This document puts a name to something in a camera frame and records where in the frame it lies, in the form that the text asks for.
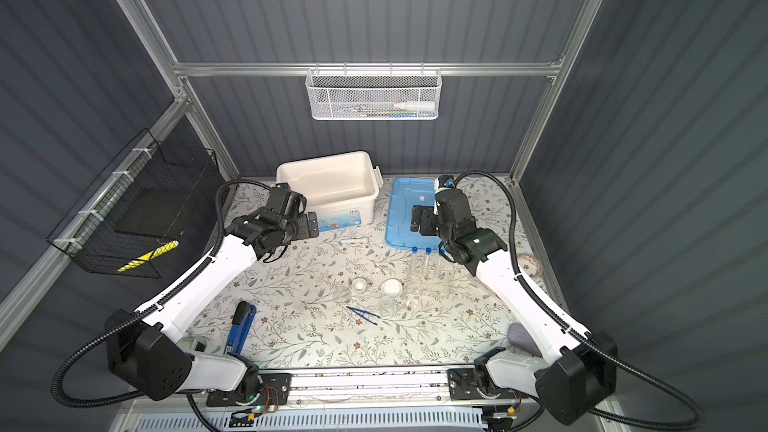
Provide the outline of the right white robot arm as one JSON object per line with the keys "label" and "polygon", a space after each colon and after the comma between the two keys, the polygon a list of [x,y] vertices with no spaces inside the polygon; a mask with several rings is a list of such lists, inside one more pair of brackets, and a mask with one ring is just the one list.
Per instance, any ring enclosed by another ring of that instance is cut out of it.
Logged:
{"label": "right white robot arm", "polygon": [[512,240],[478,226],[453,176],[438,177],[434,188],[433,211],[417,215],[419,233],[438,237],[440,255],[465,267],[500,299],[533,345],[530,357],[504,347],[484,353],[459,391],[488,398],[514,391],[537,400],[561,424],[572,424],[614,393],[615,365],[574,338],[592,334],[520,270]]}

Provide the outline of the blue-capped test tube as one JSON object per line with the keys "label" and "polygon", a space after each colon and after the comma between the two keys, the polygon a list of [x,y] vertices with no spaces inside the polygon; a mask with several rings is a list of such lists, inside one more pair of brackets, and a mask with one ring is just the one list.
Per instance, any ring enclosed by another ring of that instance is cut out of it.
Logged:
{"label": "blue-capped test tube", "polygon": [[432,249],[430,247],[425,248],[425,258],[422,266],[422,276],[425,280],[429,278],[431,254]]}
{"label": "blue-capped test tube", "polygon": [[412,289],[415,285],[415,280],[417,278],[418,272],[418,264],[419,264],[419,248],[418,247],[412,247],[411,248],[411,259],[410,259],[410,268],[408,271],[408,286],[410,289]]}

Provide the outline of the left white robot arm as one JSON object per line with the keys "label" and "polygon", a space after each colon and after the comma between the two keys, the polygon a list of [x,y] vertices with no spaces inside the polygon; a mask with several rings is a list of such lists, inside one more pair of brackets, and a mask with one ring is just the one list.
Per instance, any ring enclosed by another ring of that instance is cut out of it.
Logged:
{"label": "left white robot arm", "polygon": [[138,321],[106,341],[110,372],[139,393],[163,400],[176,393],[232,393],[251,405],[263,396],[258,367],[228,351],[185,351],[179,343],[198,314],[238,275],[278,260],[296,240],[319,232],[306,198],[286,183],[269,187],[265,205],[231,221],[217,219],[214,245],[171,286],[135,310]]}

